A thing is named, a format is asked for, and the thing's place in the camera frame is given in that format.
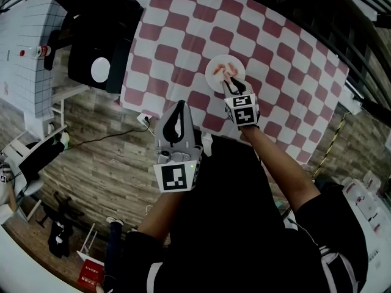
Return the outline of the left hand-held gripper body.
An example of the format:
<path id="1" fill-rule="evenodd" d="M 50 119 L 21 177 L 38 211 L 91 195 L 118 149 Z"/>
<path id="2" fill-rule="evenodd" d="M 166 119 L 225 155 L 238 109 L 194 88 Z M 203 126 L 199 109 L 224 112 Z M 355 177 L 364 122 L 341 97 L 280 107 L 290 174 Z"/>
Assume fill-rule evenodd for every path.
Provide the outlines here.
<path id="1" fill-rule="evenodd" d="M 185 153 L 176 149 L 157 148 L 153 166 L 161 192 L 187 192 L 196 186 L 203 147 L 196 145 Z"/>

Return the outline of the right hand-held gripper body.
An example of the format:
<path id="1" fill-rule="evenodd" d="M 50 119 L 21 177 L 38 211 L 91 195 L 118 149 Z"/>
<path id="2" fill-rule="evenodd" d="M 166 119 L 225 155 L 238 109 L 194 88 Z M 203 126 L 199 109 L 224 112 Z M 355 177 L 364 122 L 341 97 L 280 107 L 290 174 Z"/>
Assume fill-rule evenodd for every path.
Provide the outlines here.
<path id="1" fill-rule="evenodd" d="M 259 118 L 259 105 L 256 96 L 248 93 L 226 98 L 225 111 L 228 118 L 238 127 L 256 126 Z"/>

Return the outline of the white round plate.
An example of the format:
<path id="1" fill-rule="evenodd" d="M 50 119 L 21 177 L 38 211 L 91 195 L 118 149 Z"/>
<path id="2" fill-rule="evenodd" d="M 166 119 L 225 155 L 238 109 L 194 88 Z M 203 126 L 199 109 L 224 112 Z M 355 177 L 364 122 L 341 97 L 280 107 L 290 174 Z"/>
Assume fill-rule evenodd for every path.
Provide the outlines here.
<path id="1" fill-rule="evenodd" d="M 211 59 L 205 70 L 205 77 L 208 85 L 218 93 L 223 93 L 222 81 L 225 80 L 223 73 L 213 74 L 214 68 L 217 64 L 223 63 L 225 65 L 225 71 L 227 71 L 227 64 L 231 62 L 237 67 L 238 75 L 236 77 L 244 79 L 246 72 L 242 62 L 234 56 L 228 54 L 221 54 Z"/>

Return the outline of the person's right forearm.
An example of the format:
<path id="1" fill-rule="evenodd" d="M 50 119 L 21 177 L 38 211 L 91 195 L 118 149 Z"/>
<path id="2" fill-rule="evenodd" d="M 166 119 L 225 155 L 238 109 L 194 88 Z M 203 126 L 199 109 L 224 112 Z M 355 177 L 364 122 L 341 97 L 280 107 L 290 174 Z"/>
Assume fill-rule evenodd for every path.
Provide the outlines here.
<path id="1" fill-rule="evenodd" d="M 307 172 L 255 126 L 242 126 L 241 132 L 264 163 L 292 210 L 320 195 Z"/>

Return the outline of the person's left forearm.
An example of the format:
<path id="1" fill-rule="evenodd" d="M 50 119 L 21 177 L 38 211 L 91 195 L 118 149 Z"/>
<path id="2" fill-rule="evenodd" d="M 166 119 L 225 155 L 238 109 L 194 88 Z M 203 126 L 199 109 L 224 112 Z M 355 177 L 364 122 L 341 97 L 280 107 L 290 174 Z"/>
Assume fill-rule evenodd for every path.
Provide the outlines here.
<path id="1" fill-rule="evenodd" d="M 186 192 L 163 193 L 142 220 L 137 231 L 163 244 Z"/>

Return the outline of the red white checkered cloth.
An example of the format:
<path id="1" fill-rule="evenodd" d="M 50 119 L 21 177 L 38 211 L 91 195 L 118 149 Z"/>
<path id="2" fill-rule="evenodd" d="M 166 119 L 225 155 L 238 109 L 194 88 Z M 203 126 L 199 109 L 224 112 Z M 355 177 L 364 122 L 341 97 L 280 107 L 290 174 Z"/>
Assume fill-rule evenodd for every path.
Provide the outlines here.
<path id="1" fill-rule="evenodd" d="M 185 100 L 205 132 L 240 140 L 207 65 L 236 57 L 260 106 L 260 129 L 300 164 L 319 144 L 348 67 L 325 45 L 253 0 L 150 0 L 136 29 L 120 103 L 160 117 Z"/>

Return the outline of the person's black jacket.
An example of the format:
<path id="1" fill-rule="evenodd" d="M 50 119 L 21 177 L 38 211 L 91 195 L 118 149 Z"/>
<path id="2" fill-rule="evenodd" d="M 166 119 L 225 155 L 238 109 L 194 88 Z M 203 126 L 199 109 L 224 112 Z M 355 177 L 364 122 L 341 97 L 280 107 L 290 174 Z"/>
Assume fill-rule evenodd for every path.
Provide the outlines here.
<path id="1" fill-rule="evenodd" d="M 129 231 L 101 293 L 360 293 L 362 228 L 341 189 L 319 191 L 294 212 L 249 142 L 213 137 L 166 241 Z"/>

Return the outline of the person's left leg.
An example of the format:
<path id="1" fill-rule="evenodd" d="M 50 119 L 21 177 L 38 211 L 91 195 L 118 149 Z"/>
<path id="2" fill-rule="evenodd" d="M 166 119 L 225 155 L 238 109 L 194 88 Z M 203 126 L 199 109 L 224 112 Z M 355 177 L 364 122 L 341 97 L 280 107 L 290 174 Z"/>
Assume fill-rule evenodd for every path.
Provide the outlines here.
<path id="1" fill-rule="evenodd" d="M 106 254 L 111 256 L 118 256 L 121 253 L 122 228 L 124 222 L 114 217 L 107 217 L 106 221 L 110 226 L 109 241 L 106 247 Z"/>

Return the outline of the white round disc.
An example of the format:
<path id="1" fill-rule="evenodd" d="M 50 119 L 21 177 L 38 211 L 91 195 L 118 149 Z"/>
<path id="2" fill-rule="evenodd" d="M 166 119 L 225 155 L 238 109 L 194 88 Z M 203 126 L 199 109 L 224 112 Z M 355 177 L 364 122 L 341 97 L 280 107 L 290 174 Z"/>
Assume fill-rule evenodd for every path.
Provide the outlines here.
<path id="1" fill-rule="evenodd" d="M 98 83 L 107 81 L 110 67 L 111 64 L 106 58 L 99 57 L 95 59 L 91 66 L 92 79 Z"/>

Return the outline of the yellow black striped tape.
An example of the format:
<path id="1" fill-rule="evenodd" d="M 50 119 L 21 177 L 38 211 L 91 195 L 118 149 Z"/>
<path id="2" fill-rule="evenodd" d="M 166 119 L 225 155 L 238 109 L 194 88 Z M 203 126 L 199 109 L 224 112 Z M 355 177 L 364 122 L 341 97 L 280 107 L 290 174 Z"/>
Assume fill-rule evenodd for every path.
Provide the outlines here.
<path id="1" fill-rule="evenodd" d="M 315 180 L 315 177 L 319 174 L 319 172 L 320 172 L 320 170 L 321 170 L 321 168 L 322 168 L 324 162 L 326 161 L 326 159 L 327 159 L 329 153 L 331 152 L 331 149 L 332 149 L 332 147 L 333 147 L 333 145 L 334 145 L 334 143 L 335 143 L 335 140 L 337 139 L 337 137 L 338 137 L 338 135 L 339 135 L 339 132 L 340 132 L 341 128 L 344 126 L 344 124 L 345 124 L 345 119 L 342 118 L 342 120 L 341 120 L 340 123 L 338 124 L 338 128 L 337 128 L 337 130 L 336 130 L 336 132 L 335 132 L 335 134 L 334 134 L 334 136 L 333 136 L 333 138 L 332 138 L 332 140 L 331 140 L 331 143 L 330 143 L 330 145 L 329 145 L 329 147 L 328 147 L 328 149 L 327 149 L 327 151 L 326 151 L 324 157 L 322 158 L 322 160 L 321 160 L 321 162 L 320 162 L 318 168 L 314 171 L 314 173 L 313 173 L 313 175 L 312 175 L 312 179 L 313 179 L 313 180 Z"/>

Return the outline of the red and white box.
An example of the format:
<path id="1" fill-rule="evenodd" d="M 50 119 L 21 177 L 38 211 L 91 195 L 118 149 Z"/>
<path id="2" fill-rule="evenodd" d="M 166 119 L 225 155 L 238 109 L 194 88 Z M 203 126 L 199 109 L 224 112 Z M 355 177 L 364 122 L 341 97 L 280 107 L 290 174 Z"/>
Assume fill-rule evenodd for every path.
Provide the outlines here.
<path id="1" fill-rule="evenodd" d="M 104 263 L 81 251 L 77 251 L 77 254 L 84 262 L 78 283 L 86 289 L 95 291 L 97 284 L 103 282 Z"/>

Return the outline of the black floor stand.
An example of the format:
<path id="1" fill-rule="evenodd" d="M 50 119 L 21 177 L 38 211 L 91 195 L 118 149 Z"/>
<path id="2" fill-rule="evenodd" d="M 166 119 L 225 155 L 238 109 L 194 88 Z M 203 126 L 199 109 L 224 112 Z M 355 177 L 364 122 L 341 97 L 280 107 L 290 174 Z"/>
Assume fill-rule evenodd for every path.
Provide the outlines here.
<path id="1" fill-rule="evenodd" d="M 69 202 L 72 201 L 71 197 L 61 200 L 58 191 L 53 196 L 58 203 L 57 210 L 44 204 L 45 216 L 41 220 L 37 220 L 37 223 L 44 228 L 45 221 L 51 219 L 51 231 L 48 238 L 49 251 L 57 258 L 69 257 L 69 239 L 73 234 L 73 222 L 84 216 L 84 213 L 69 205 Z"/>

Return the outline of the clear bottle red label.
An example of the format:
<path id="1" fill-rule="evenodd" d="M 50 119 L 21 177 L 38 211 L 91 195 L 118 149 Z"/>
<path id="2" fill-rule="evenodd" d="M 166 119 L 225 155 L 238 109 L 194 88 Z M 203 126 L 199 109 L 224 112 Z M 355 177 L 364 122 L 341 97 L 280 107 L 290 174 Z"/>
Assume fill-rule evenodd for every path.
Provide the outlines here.
<path id="1" fill-rule="evenodd" d="M 50 55 L 51 47 L 50 46 L 35 46 L 31 48 L 24 48 L 20 51 L 21 57 L 31 57 L 31 58 L 39 58 L 46 57 Z"/>

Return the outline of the white side table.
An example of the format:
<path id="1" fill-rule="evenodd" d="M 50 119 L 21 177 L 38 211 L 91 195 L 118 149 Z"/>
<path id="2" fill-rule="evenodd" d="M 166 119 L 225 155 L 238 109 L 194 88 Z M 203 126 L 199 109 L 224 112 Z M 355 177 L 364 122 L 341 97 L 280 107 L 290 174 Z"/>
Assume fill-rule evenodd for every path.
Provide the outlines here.
<path id="1" fill-rule="evenodd" d="M 345 179 L 333 178 L 337 184 L 342 186 L 342 182 Z M 387 205 L 383 203 L 377 194 L 371 191 L 369 191 L 369 194 L 373 197 L 377 208 L 382 208 L 391 220 L 391 212 L 389 212 Z M 384 293 L 388 289 L 391 290 L 391 236 L 376 234 L 370 226 L 370 217 L 365 217 L 352 201 L 348 201 L 348 203 L 364 232 L 367 245 L 368 273 L 362 293 Z"/>

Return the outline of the white metal frame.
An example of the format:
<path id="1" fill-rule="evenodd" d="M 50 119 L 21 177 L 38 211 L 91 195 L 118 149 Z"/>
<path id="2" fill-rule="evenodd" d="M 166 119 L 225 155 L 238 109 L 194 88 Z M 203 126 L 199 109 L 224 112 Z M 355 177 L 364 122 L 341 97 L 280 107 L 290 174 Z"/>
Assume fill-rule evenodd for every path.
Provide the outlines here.
<path id="1" fill-rule="evenodd" d="M 32 132 L 25 130 L 16 138 L 14 138 L 9 144 L 7 144 L 3 150 L 0 151 L 0 154 L 5 156 L 9 161 L 10 165 L 15 168 L 19 168 L 20 165 L 34 152 L 36 152 L 43 145 L 48 143 L 49 141 L 53 141 L 55 136 L 64 132 L 67 128 L 65 124 L 65 104 L 64 101 L 73 96 L 74 90 L 76 90 L 76 94 L 78 94 L 79 87 L 75 87 L 72 90 L 63 91 L 62 93 L 55 94 L 52 97 L 53 104 L 60 104 L 60 108 L 51 107 L 51 110 L 60 115 L 60 123 L 61 126 L 54 130 L 51 134 L 48 134 L 45 138 L 41 139 L 37 144 L 35 144 L 32 148 L 28 148 L 25 144 L 23 144 L 20 139 L 25 135 L 33 135 Z"/>

